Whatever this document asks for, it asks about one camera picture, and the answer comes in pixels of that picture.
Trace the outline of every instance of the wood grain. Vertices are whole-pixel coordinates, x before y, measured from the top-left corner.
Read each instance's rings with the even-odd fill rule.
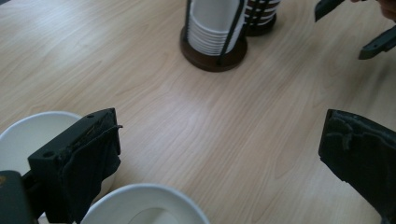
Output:
[[[48,110],[115,107],[122,164],[113,189],[180,189],[212,223],[379,223],[319,161],[328,108],[396,130],[396,50],[362,46],[393,24],[375,1],[283,1],[233,70],[208,73],[178,48],[185,1],[12,0],[0,6],[0,132]]]

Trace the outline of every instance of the table surface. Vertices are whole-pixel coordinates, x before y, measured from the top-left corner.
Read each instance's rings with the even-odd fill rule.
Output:
[[[209,73],[179,49],[186,1],[11,0],[0,6],[0,132],[42,111],[115,107],[113,189],[179,189],[211,223],[379,223],[318,144],[329,108],[396,130],[396,50],[357,60],[393,22],[376,1],[345,1],[315,23],[315,4],[282,2],[239,66]]]

